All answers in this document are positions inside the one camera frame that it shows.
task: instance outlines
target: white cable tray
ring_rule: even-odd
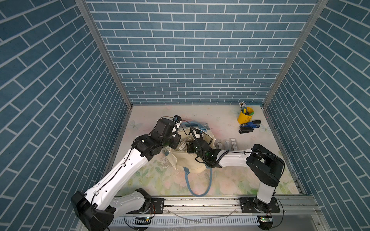
[[[236,225],[236,226],[246,226],[246,225],[259,225],[257,216],[255,215],[238,215],[238,216],[231,216],[228,218],[222,217],[222,218],[212,218],[207,220],[202,220],[202,218],[207,218],[204,216],[184,216],[187,219],[197,220],[199,222],[195,221],[189,221],[185,220],[176,216],[160,216],[160,217],[154,217],[151,220],[150,227],[152,228],[162,228],[162,227],[168,227],[168,228],[174,228],[174,227],[192,227],[192,226],[227,226],[227,225]],[[136,217],[130,217],[125,216],[126,222],[132,226],[133,221]],[[141,220],[135,220],[135,227],[148,227],[148,225],[139,225],[140,223],[143,223],[145,221]],[[125,224],[125,221],[123,217],[118,217],[112,221],[110,224],[110,227],[123,227],[127,226]]]

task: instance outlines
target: brick wall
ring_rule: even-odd
[[[135,2],[88,0],[134,104],[261,104],[316,0]]]
[[[329,0],[267,107],[332,230],[369,230],[369,11]]]
[[[0,1],[0,230],[70,230],[127,107],[74,0]]]

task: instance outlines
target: yellow pen holder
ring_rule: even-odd
[[[253,109],[250,107],[247,107],[247,111],[249,114],[253,112]],[[248,123],[252,119],[252,116],[246,115],[240,111],[239,117],[238,117],[238,123],[243,124],[243,123]]]

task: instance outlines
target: floral tabletop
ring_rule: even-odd
[[[251,148],[258,143],[282,157],[260,106],[250,107],[255,112],[252,120],[261,120],[261,126],[251,133],[239,134],[239,123],[236,121],[240,111],[239,106],[134,106],[114,164],[123,158],[137,136],[153,129],[160,117],[174,115],[179,115],[187,121],[208,123],[217,139],[235,138],[239,150]],[[209,174],[210,170],[207,169],[198,174],[188,175],[193,192],[204,193],[209,184]],[[165,155],[160,153],[139,169],[122,187],[117,196],[130,194],[137,188],[143,188],[153,196],[191,195],[184,176],[184,171],[175,170]],[[257,194],[258,186],[259,179],[250,168],[236,166],[214,168],[208,195]],[[287,167],[280,178],[276,193],[298,193]]]

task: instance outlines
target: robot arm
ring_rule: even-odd
[[[217,159],[220,157],[220,167],[249,167],[255,173],[260,180],[255,203],[260,211],[267,211],[268,204],[275,192],[275,188],[279,185],[280,177],[285,168],[284,161],[258,144],[244,151],[230,152],[221,150],[217,155]]]
[[[137,137],[131,149],[106,176],[85,193],[77,191],[71,198],[76,216],[90,231],[103,231],[114,217],[133,210],[145,212],[151,196],[143,189],[114,198],[130,177],[147,164],[164,147],[176,148],[181,136],[177,134],[181,117],[160,118],[154,129]]]
[[[130,211],[148,211],[151,196],[142,188],[124,197],[114,196],[137,170],[164,147],[175,149],[178,146],[181,138],[177,134],[180,121],[179,116],[175,116],[173,120],[160,118],[149,134],[134,140],[123,159],[97,184],[85,193],[77,191],[72,196],[76,216],[90,231],[104,231],[115,217]],[[261,212],[268,210],[283,169],[284,162],[281,158],[261,145],[234,152],[210,148],[201,134],[197,134],[197,137],[194,135],[194,138],[189,144],[188,152],[192,150],[192,153],[201,157],[209,167],[250,167],[261,181],[255,198],[256,208]]]

